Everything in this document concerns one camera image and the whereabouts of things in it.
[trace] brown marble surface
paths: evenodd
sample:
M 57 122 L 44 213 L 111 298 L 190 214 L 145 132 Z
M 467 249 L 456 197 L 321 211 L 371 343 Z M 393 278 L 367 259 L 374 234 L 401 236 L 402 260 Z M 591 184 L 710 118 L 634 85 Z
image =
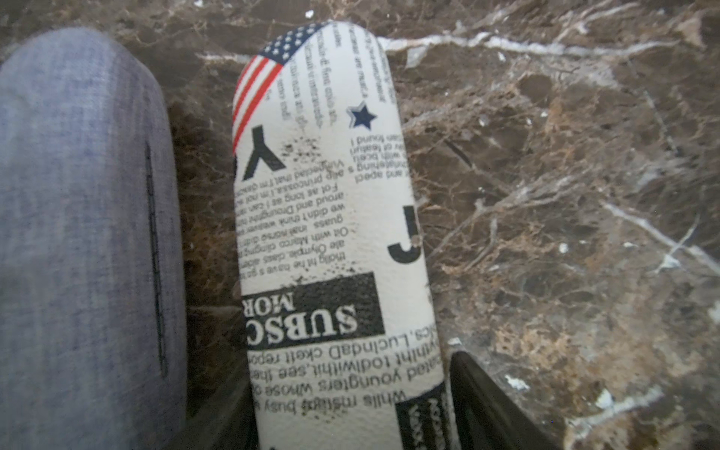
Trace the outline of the brown marble surface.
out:
M 429 48 L 412 68 L 389 54 L 446 353 L 474 354 L 568 449 L 720 448 L 716 1 L 5 0 L 0 59 L 90 26 L 164 89 L 191 412 L 244 342 L 235 81 L 310 9 L 396 39 L 497 38 Z

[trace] american flag print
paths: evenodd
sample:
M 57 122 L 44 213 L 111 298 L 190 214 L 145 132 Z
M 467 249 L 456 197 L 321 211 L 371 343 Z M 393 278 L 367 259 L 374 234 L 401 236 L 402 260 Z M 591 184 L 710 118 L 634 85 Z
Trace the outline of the american flag print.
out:
M 233 154 L 255 109 L 286 63 L 318 30 L 326 26 L 309 24 L 288 31 L 270 42 L 245 66 L 233 99 Z

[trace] red and white stripes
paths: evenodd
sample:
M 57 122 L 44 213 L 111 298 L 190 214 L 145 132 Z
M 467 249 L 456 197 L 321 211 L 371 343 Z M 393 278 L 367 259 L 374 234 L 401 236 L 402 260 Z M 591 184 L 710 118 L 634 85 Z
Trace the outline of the red and white stripes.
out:
M 243 131 L 283 65 L 263 56 L 255 56 L 238 79 L 233 100 L 233 154 Z

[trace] blue star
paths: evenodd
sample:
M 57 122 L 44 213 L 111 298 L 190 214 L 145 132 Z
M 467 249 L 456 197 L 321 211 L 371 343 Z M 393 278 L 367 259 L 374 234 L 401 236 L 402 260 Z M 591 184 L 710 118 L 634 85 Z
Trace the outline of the blue star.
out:
M 348 108 L 348 115 L 350 116 L 350 128 L 359 127 L 360 125 L 365 126 L 370 130 L 370 122 L 375 120 L 377 116 L 367 110 L 365 102 L 360 103 L 360 106 Z

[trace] black stitching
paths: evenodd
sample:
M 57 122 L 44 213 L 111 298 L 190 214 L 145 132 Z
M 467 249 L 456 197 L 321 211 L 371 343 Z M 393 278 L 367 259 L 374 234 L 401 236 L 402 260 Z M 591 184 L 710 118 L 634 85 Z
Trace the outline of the black stitching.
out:
M 165 318 L 163 317 L 163 285 L 160 275 L 160 254 L 158 252 L 158 224 L 155 215 L 155 183 L 153 182 L 153 160 L 150 144 L 145 142 L 145 173 L 148 180 L 148 218 L 150 220 L 150 251 L 153 260 L 153 293 L 155 297 L 155 319 L 158 329 L 158 359 L 160 373 L 167 377 L 168 361 L 165 355 Z

